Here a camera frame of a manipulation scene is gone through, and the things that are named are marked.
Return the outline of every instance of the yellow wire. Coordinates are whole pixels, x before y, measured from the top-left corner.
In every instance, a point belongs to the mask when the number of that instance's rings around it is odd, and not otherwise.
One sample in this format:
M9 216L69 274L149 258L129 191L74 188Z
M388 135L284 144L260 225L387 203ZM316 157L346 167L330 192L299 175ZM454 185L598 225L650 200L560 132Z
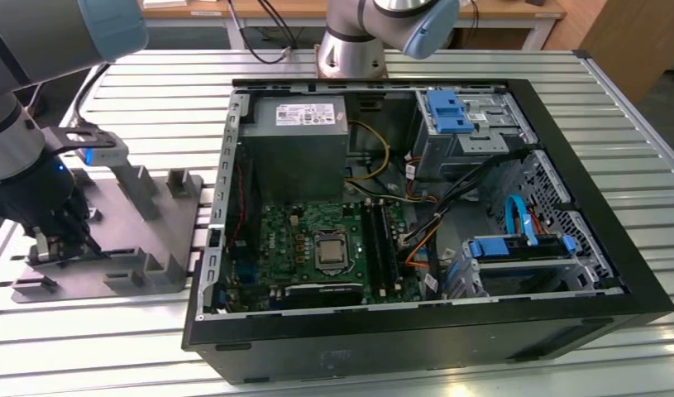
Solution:
M378 138L378 140L383 144L383 148L384 148L383 164L380 164L379 168L375 171L372 171L370 174L362 175L362 176L354 176L352 178L347 178L348 182L354 182L356 180L364 180L364 179L372 178L374 176L376 176L380 173L382 170L384 170L384 167L388 166L388 159L391 158L391 148L388 147L388 142L384 141L383 136L376 132L376 130L372 129L371 126L368 126L367 124L364 124L363 122L360 122L358 120L348 120L348 122L352 124L360 125L366 130L368 130L371 132L371 134Z

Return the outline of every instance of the floor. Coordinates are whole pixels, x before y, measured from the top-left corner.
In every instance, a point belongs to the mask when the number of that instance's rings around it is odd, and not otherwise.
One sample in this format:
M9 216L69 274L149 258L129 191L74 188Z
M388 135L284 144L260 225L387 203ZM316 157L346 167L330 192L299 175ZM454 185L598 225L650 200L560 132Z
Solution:
M674 74L663 74L637 108L674 150Z

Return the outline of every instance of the ram slot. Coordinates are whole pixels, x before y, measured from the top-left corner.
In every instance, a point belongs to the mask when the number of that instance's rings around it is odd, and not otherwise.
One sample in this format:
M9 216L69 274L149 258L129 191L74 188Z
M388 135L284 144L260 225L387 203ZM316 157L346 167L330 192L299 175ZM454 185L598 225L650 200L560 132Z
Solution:
M398 280L395 247L391 240L384 207L380 204L360 206L360 226L364 238L366 259L371 292L384 296Z

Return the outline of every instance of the cpu socket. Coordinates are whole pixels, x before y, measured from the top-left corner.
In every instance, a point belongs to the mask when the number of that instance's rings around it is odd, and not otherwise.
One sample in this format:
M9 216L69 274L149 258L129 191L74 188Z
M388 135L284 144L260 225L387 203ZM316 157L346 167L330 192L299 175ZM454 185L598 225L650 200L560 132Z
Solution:
M325 275L338 275L347 267L347 235L332 231L316 233L315 268Z

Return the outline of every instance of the motherboard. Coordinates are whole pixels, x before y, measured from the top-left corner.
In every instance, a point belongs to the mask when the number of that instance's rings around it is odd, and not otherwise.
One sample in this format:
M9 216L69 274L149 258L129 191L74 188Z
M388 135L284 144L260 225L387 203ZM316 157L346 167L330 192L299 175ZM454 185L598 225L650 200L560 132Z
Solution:
M370 222L372 212L382 212L384 218L380 232L374 230ZM264 206L257 265L237 266L236 276L244 287L268 288L268 301L264 301L265 294L255 288L243 288L240 302L279 309L281 302L299 301L299 296L304 295L309 302L319 303L315 296L324 295L321 292L325 289L334 290L325 294L328 299L338 294L346 297L344 304L419 300L415 275L403 275L398 269L387 268L388 265L382 268L370 261L370 256L372 259L372 255L378 255L374 254L374 246L380 244L392 252L388 263L396 264L396 238L404 230L399 203Z

